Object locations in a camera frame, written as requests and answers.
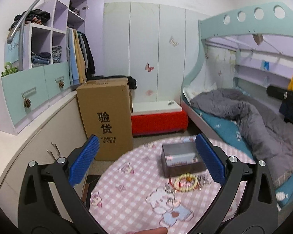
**blanket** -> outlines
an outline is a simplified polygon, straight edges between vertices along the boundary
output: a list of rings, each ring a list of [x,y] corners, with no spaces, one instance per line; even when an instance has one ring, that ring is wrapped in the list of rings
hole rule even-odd
[[[266,162],[276,188],[291,176],[293,125],[285,123],[271,109],[233,89],[201,93],[191,100],[191,105],[215,116],[236,120],[253,156]]]

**human hand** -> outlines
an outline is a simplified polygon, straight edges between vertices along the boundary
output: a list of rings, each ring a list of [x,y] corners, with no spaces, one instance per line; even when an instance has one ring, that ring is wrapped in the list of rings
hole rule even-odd
[[[161,227],[154,230],[139,231],[136,234],[167,234],[167,232],[168,232],[168,229],[166,229],[165,227]]]

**pink checkered tablecloth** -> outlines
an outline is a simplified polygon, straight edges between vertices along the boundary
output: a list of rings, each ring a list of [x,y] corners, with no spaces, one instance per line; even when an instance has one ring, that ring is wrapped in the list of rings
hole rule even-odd
[[[91,193],[92,216],[110,234],[135,233],[161,226],[167,227],[169,234],[188,233],[214,200],[220,184],[212,181],[200,191],[165,193],[163,188],[168,179],[162,176],[161,152],[162,144],[194,140],[195,136],[168,138],[142,145],[121,156],[101,176]],[[221,147],[228,156],[254,163],[228,144],[216,140],[211,143]],[[241,182],[224,221],[233,217],[245,185],[246,182]]]

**bunk bed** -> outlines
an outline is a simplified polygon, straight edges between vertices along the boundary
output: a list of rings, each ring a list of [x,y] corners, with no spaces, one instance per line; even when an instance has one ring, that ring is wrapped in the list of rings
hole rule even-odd
[[[192,107],[187,89],[202,69],[207,46],[236,51],[232,88],[279,114],[281,101],[269,98],[266,88],[275,85],[286,89],[293,76],[293,11],[281,2],[266,3],[199,21],[198,26],[199,56],[183,81],[181,106],[208,137],[224,141],[254,159],[237,123]],[[276,189],[276,195],[281,208],[293,203],[293,174]]]

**red butterfly sticker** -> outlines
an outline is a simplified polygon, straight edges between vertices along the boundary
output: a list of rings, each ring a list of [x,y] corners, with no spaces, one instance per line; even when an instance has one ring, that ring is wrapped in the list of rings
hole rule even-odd
[[[147,63],[145,69],[150,73],[154,69],[154,67],[150,67],[149,63]]]

